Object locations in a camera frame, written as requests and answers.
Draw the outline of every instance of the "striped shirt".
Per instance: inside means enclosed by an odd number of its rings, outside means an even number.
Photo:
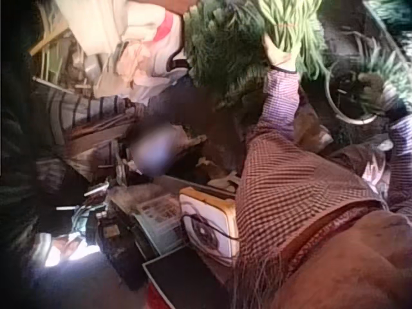
[[[302,244],[306,250],[383,205],[412,220],[412,116],[393,124],[389,132],[395,146],[386,205],[352,171],[294,145],[298,87],[297,74],[277,70],[268,74],[264,88],[268,97],[247,141],[248,155],[236,196],[243,261],[279,255],[325,218],[333,219],[312,231]]]

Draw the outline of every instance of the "green plant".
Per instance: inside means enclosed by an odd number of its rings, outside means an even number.
[[[209,87],[222,106],[258,89],[268,62],[262,47],[267,32],[288,52],[302,42],[297,69],[315,79],[325,71],[323,31],[316,18],[321,0],[208,0],[184,15],[185,52],[195,85]]]
[[[405,104],[407,110],[412,112],[411,68],[399,59],[396,51],[390,53],[382,48],[374,38],[365,37],[357,32],[354,34],[359,49],[359,56],[354,58],[358,64],[357,73],[379,74],[384,82],[390,83],[396,89],[402,104]],[[383,114],[376,102],[372,102],[366,95],[361,97],[360,103],[370,113]]]

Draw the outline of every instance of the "wire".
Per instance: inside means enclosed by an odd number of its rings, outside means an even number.
[[[200,220],[199,218],[197,218],[197,217],[196,217],[195,215],[193,215],[193,214],[184,214],[184,215],[181,217],[181,220],[182,220],[182,221],[183,221],[184,217],[190,217],[190,219],[192,219],[192,220],[194,220],[194,221],[197,221],[197,222],[200,222],[200,223],[202,223],[202,224],[210,227],[212,230],[218,232],[219,234],[225,236],[226,238],[229,238],[229,239],[231,239],[231,240],[239,241],[239,238],[232,237],[232,236],[230,236],[230,235],[228,235],[228,234],[226,234],[226,233],[218,230],[216,227],[213,227],[212,225],[210,225],[210,224],[207,223],[207,222],[203,222],[202,220]]]

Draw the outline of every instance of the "shirt sleeve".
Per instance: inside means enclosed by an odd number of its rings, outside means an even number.
[[[412,221],[412,115],[391,125],[393,142],[388,202],[393,212]]]
[[[267,75],[263,92],[267,99],[254,132],[248,137],[248,144],[259,135],[276,131],[287,140],[294,140],[294,117],[299,106],[299,76],[280,69],[273,69]]]

